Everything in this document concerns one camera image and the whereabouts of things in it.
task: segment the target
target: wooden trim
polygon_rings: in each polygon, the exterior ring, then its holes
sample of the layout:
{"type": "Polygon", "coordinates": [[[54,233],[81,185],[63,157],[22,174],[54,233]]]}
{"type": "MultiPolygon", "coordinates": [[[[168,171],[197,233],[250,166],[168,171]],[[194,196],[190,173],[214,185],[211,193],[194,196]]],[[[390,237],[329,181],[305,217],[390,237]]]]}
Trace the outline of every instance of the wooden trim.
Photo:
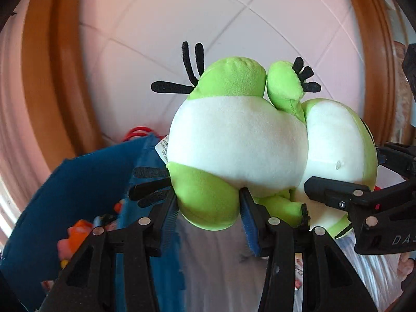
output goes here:
{"type": "Polygon", "coordinates": [[[383,0],[351,0],[365,57],[364,120],[376,144],[391,137],[395,113],[394,45],[383,0]]]}
{"type": "Polygon", "coordinates": [[[26,104],[51,170],[103,147],[82,67],[78,1],[30,0],[23,30],[26,104]]]}

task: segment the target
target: white lettering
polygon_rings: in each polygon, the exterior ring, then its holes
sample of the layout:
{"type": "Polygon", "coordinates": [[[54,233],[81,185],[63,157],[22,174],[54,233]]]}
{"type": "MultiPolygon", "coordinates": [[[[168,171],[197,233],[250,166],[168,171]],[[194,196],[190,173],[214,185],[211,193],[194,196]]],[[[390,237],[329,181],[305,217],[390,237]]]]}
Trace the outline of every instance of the white lettering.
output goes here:
{"type": "Polygon", "coordinates": [[[403,241],[403,243],[402,243],[402,244],[404,244],[404,243],[409,243],[409,241],[410,241],[410,233],[409,233],[409,235],[406,237],[406,239],[403,241]]]}
{"type": "Polygon", "coordinates": [[[400,242],[400,239],[401,239],[401,236],[396,236],[395,239],[394,239],[394,241],[393,241],[393,243],[392,243],[392,245],[398,244],[400,242]]]}

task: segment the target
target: plush toy's body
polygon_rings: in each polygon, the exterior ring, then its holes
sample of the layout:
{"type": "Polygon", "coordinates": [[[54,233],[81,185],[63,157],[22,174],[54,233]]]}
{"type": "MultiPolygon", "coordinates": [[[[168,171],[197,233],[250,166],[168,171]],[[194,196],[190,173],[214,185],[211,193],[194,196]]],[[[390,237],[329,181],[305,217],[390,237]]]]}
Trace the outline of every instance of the plush toy's body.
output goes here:
{"type": "Polygon", "coordinates": [[[176,113],[169,133],[168,164],[182,214],[194,225],[221,230],[239,214],[238,191],[248,187],[269,214],[292,226],[307,203],[312,226],[336,235],[345,213],[310,201],[311,176],[374,188],[376,150],[365,124],[331,100],[303,104],[313,72],[303,61],[279,61],[266,71],[254,60],[219,60],[202,74],[176,113]],[[263,98],[265,88],[272,102],[263,98]]]}

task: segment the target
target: tiled floor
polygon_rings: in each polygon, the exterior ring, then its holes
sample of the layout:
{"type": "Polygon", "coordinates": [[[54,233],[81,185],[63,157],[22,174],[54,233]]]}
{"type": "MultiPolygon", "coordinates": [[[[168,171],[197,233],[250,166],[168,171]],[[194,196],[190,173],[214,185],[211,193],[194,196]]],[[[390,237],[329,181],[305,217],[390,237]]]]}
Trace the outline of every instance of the tiled floor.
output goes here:
{"type": "Polygon", "coordinates": [[[168,133],[183,95],[150,91],[187,83],[181,44],[205,47],[205,66],[246,56],[266,69],[297,56],[322,91],[362,113],[362,44],[350,0],[82,0],[80,27],[89,89],[103,133],[133,126],[168,133]]]}

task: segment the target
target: silver screw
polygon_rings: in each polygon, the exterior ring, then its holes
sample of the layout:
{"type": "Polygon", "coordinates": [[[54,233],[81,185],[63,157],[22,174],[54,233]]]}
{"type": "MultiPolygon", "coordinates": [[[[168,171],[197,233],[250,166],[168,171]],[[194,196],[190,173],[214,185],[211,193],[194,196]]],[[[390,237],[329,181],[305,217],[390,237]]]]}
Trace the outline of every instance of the silver screw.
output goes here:
{"type": "Polygon", "coordinates": [[[149,225],[151,222],[149,217],[142,217],[139,219],[139,224],[140,225],[149,225]]]}
{"type": "Polygon", "coordinates": [[[104,233],[104,228],[102,226],[97,226],[96,228],[93,229],[92,234],[94,236],[99,236],[102,235],[104,233]]]}
{"type": "Polygon", "coordinates": [[[315,231],[315,233],[316,233],[318,236],[323,236],[325,233],[327,233],[327,232],[325,231],[325,229],[324,229],[324,228],[322,228],[322,227],[320,227],[320,226],[318,226],[317,228],[315,228],[315,229],[314,229],[314,231],[315,231]]]}
{"type": "Polygon", "coordinates": [[[279,225],[280,224],[280,219],[277,217],[270,217],[269,218],[269,224],[270,225],[279,225]]]}
{"type": "Polygon", "coordinates": [[[355,190],[355,191],[353,192],[353,194],[354,194],[354,196],[356,196],[356,197],[361,197],[364,193],[363,193],[363,191],[362,191],[362,190],[355,190]]]}
{"type": "Polygon", "coordinates": [[[365,219],[365,223],[371,228],[376,226],[379,223],[377,217],[369,216],[365,219]]]}

